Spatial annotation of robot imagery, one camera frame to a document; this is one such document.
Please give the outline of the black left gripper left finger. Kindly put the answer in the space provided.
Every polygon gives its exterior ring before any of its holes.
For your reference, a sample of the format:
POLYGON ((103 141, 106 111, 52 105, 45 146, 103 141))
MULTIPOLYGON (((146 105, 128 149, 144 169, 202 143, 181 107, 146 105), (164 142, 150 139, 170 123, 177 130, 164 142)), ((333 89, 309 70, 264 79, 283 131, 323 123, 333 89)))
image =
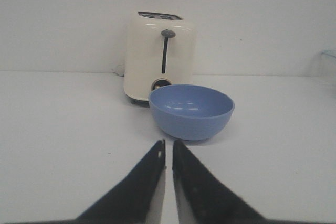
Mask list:
POLYGON ((126 177, 78 220, 161 220, 165 194, 165 140, 157 141, 126 177))

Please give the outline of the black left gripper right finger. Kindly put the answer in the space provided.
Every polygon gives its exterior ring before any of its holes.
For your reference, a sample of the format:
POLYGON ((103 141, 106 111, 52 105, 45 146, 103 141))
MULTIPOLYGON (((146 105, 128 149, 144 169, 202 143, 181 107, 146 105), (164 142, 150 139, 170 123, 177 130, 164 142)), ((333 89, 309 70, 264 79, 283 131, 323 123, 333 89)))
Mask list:
POLYGON ((179 220, 265 220, 176 140, 173 179, 179 220))

